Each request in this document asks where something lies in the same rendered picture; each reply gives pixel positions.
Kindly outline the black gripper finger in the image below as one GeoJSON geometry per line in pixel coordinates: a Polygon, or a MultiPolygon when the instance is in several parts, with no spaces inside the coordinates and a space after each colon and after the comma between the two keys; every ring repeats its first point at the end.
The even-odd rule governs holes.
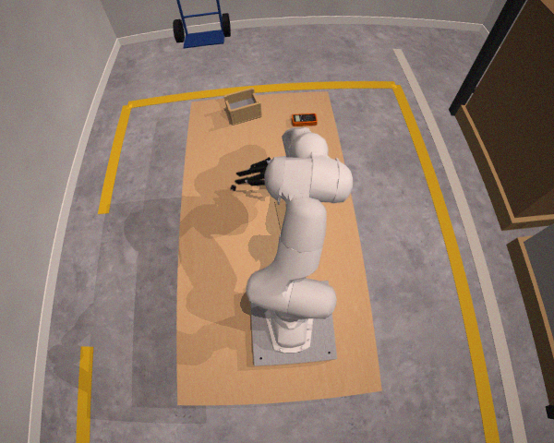
{"type": "Polygon", "coordinates": [[[236,174],[240,177],[240,176],[245,176],[245,175],[249,175],[249,174],[261,173],[261,172],[263,172],[263,169],[267,168],[267,166],[268,166],[267,164],[269,164],[270,161],[271,161],[271,158],[267,158],[264,161],[251,164],[250,168],[248,168],[247,170],[242,171],[242,172],[237,172],[236,174]]]}
{"type": "Polygon", "coordinates": [[[237,179],[237,180],[235,180],[235,182],[238,185],[247,183],[247,184],[250,184],[251,186],[265,186],[264,180],[260,180],[260,179],[264,179],[264,174],[265,174],[265,172],[262,172],[260,174],[254,175],[254,176],[250,176],[250,177],[246,177],[246,178],[242,178],[242,179],[237,179]],[[254,181],[250,181],[250,180],[254,180],[254,181]]]}

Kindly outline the orange pocket multimeter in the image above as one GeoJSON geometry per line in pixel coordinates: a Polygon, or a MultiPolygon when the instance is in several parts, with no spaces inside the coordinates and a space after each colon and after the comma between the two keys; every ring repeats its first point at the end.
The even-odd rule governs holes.
{"type": "Polygon", "coordinates": [[[318,123],[316,114],[292,114],[293,126],[316,126],[318,123]]]}

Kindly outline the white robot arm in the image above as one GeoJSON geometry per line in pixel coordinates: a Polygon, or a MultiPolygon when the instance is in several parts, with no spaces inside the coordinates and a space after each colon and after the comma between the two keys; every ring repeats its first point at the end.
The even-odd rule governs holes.
{"type": "Polygon", "coordinates": [[[336,307],[333,288],[306,277],[319,266],[326,234],[321,202],[345,202],[353,188],[351,171],[328,156],[326,140],[309,128],[294,128],[299,127],[282,135],[286,157],[274,157],[264,174],[269,194],[286,205],[277,254],[268,267],[251,274],[246,286],[249,302],[268,309],[272,346],[281,353],[309,348],[313,318],[325,319],[336,307]]]}

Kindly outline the tan wooden open box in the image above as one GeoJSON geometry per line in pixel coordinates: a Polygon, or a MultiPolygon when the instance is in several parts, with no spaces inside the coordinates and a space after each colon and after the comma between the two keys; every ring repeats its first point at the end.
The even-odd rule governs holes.
{"type": "Polygon", "coordinates": [[[230,111],[232,125],[262,117],[261,103],[257,99],[254,88],[226,94],[224,100],[227,112],[230,111]]]}

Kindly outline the thin tan flat mat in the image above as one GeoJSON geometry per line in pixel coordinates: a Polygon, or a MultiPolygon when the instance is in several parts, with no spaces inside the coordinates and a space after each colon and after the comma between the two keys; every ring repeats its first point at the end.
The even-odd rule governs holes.
{"type": "Polygon", "coordinates": [[[286,205],[285,205],[285,201],[282,200],[280,201],[280,205],[277,204],[278,201],[275,202],[275,206],[276,206],[276,209],[277,209],[277,214],[278,214],[278,219],[279,219],[279,223],[280,223],[280,227],[282,229],[283,227],[283,219],[284,219],[284,215],[285,215],[285,211],[286,211],[286,205]]]}

